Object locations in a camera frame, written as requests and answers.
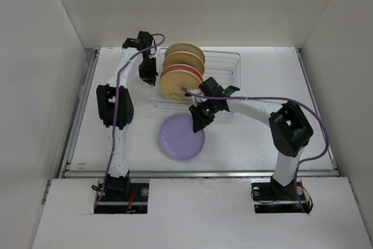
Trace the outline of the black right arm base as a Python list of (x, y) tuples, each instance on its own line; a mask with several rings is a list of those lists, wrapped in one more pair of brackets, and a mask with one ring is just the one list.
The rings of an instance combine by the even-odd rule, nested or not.
[(312, 198), (302, 185), (301, 179), (293, 180), (286, 187), (272, 178), (251, 180), (251, 198), (256, 214), (304, 213), (314, 207)]

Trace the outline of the pink plate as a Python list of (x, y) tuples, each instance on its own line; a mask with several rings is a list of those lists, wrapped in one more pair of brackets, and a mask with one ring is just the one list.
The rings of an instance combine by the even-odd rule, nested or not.
[(193, 66), (188, 65), (188, 64), (174, 64), (166, 67), (160, 75), (160, 77), (163, 77), (165, 74), (171, 72), (171, 71), (189, 71), (190, 73), (196, 75), (200, 80), (203, 79), (202, 74)]

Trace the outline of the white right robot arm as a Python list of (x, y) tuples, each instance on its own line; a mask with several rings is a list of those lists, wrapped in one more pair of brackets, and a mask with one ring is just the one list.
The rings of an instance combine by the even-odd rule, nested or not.
[(300, 155), (314, 132), (296, 102), (277, 104), (271, 103), (270, 97), (247, 97), (238, 87), (224, 89), (212, 77), (199, 85), (200, 94), (185, 87), (182, 90), (193, 99), (189, 111), (194, 133), (210, 125), (221, 111), (241, 114), (267, 125), (278, 151), (276, 167), (270, 178), (270, 192), (278, 199), (291, 191), (297, 195), (295, 172)]

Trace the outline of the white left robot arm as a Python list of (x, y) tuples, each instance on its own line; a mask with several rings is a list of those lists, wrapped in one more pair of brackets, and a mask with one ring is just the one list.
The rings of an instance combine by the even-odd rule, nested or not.
[(140, 31), (136, 38), (126, 39), (112, 77), (96, 89), (99, 118), (110, 132), (111, 140), (111, 153), (102, 186), (97, 190), (97, 203), (109, 195), (120, 201), (130, 195), (129, 167), (123, 151), (126, 133), (134, 117), (128, 86), (136, 76), (150, 86), (155, 85), (158, 73), (152, 50), (164, 41), (164, 35), (148, 31)]

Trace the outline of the yellow plate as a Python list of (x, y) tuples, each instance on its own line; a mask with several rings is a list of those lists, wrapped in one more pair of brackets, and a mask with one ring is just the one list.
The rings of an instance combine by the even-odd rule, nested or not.
[(170, 71), (160, 78), (159, 91), (166, 99), (189, 103), (191, 100), (185, 96), (182, 88), (198, 89), (201, 83), (202, 80), (191, 72)]

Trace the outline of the purple plate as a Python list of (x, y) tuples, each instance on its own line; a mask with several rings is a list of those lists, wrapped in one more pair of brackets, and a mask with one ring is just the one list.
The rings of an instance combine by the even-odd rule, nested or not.
[(169, 159), (185, 162), (200, 154), (205, 144), (205, 132), (193, 131), (191, 115), (174, 114), (162, 123), (158, 141), (161, 150)]

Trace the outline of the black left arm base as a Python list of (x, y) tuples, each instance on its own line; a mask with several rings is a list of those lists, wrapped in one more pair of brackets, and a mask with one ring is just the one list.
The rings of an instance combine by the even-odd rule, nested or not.
[(103, 182), (92, 185), (96, 192), (95, 214), (147, 214), (150, 184), (133, 182), (130, 178), (107, 178), (105, 191), (100, 197)]

